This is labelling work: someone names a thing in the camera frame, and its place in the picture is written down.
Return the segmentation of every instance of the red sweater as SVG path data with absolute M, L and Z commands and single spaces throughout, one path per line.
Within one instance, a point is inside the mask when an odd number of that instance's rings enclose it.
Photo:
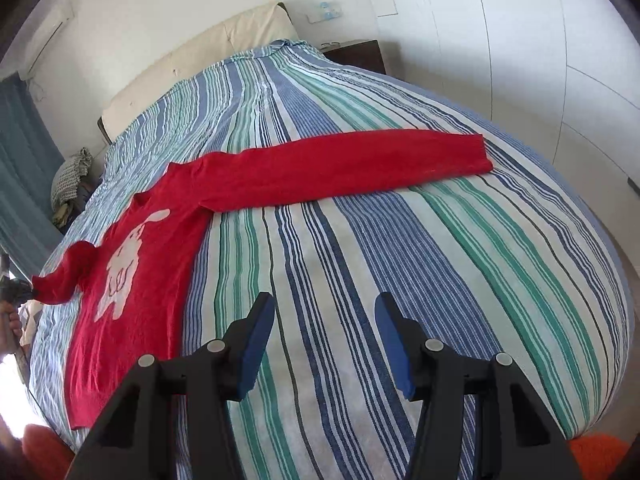
M 100 246 L 72 245 L 56 271 L 34 277 L 37 299 L 81 309 L 66 358 L 71 428 L 91 427 L 142 354 L 180 351 L 193 260 L 213 213 L 391 190 L 492 169 L 480 135 L 379 130 L 313 137 L 237 155 L 169 164 L 133 196 Z

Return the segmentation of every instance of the screw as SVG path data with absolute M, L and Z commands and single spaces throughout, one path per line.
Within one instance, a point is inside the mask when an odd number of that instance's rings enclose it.
M 151 354 L 145 354 L 140 359 L 138 359 L 138 364 L 143 368 L 151 366 L 155 362 L 156 362 L 156 358 L 153 357 Z
M 214 339 L 207 344 L 207 350 L 213 354 L 222 352 L 226 348 L 226 344 L 222 339 Z
M 424 342 L 424 347 L 432 352 L 439 352 L 444 348 L 444 343 L 439 339 L 427 339 L 427 341 Z
M 500 352 L 495 356 L 495 361 L 502 366 L 511 366 L 511 363 L 513 363 L 513 357 L 509 354 L 505 354 L 504 352 Z

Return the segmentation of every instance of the sweater sleeve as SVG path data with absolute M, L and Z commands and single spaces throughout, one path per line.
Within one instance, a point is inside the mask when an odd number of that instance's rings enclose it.
M 69 301 L 82 275 L 94 264 L 97 251 L 93 244 L 85 241 L 69 247 L 54 272 L 42 278 L 32 277 L 35 299 L 50 305 Z
M 387 191 L 493 169 L 482 135 L 414 129 L 331 134 L 203 159 L 193 185 L 202 194 L 200 205 L 214 212 Z

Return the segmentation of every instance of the orange object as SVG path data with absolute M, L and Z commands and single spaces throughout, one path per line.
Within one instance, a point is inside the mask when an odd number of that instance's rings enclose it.
M 64 480 L 75 456 L 53 431 L 33 424 L 24 428 L 22 454 L 40 480 Z
M 569 441 L 584 480 L 607 480 L 629 450 L 629 444 L 602 433 Z

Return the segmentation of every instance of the headboard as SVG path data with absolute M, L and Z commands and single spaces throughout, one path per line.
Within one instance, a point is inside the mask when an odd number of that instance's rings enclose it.
M 112 144 L 178 81 L 237 52 L 282 39 L 297 40 L 298 35 L 284 4 L 278 2 L 246 10 L 208 28 L 153 63 L 116 94 L 98 120 L 104 139 Z

